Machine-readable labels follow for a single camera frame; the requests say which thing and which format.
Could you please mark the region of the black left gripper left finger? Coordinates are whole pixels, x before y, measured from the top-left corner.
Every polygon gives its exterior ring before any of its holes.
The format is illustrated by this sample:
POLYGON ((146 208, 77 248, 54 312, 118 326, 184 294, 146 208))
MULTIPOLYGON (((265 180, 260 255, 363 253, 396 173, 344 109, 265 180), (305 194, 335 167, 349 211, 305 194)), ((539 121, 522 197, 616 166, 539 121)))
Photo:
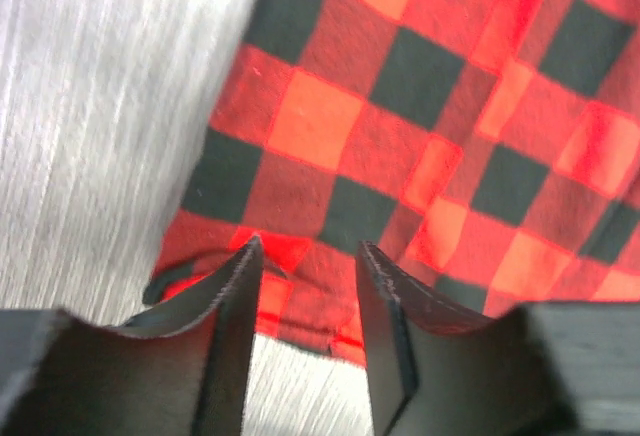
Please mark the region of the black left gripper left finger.
POLYGON ((263 247, 120 326, 62 309, 1 314, 5 435, 238 435, 263 247))

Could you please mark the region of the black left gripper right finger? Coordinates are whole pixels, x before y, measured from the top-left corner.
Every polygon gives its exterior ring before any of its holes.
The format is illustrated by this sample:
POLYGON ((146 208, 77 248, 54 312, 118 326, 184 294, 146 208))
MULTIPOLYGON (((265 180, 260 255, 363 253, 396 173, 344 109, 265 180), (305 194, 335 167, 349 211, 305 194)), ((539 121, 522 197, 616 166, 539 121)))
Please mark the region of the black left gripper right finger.
POLYGON ((365 242, 356 257, 378 435, 635 435, 639 307, 523 303, 489 318, 365 242))

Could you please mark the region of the red black plaid shirt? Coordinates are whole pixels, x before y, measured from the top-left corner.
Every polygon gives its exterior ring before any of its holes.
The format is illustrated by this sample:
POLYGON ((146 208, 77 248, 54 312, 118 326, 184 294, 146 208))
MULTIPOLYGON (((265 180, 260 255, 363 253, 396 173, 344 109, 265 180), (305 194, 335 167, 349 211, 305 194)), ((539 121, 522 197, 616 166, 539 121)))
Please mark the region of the red black plaid shirt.
POLYGON ((259 330, 362 363, 354 255, 496 315, 639 296, 639 0, 259 0, 143 300, 250 237, 259 330))

